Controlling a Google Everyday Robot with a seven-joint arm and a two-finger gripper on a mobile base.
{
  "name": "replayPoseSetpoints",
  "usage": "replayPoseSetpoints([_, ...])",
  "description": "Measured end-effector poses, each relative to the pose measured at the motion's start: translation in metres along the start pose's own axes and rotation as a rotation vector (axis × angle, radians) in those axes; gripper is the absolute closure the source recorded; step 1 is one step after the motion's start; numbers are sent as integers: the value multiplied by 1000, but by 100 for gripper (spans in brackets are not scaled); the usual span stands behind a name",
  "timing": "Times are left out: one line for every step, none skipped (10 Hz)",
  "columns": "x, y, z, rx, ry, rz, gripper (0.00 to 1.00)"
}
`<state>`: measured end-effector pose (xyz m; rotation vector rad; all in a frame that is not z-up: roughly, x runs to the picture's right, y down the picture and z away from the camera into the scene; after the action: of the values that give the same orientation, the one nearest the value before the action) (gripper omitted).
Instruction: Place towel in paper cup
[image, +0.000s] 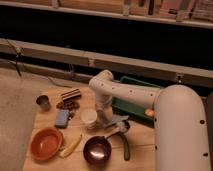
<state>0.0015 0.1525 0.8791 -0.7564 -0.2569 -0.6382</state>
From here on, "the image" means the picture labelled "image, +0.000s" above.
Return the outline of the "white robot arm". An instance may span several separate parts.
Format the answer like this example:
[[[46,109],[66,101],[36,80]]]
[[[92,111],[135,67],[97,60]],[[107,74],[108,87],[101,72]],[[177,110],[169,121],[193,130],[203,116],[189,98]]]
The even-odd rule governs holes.
[[[90,79],[89,87],[99,106],[116,97],[154,110],[155,171],[213,171],[205,108],[193,89],[122,84],[108,70]]]

